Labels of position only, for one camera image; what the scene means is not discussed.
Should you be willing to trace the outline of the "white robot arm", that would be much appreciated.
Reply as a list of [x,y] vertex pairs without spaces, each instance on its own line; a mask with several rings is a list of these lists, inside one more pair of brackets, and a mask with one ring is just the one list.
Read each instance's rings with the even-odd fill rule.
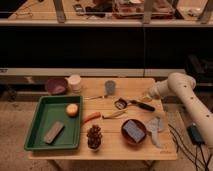
[[170,73],[142,93],[143,100],[159,100],[175,95],[184,104],[210,150],[213,150],[213,113],[199,100],[193,89],[196,80],[183,73]]

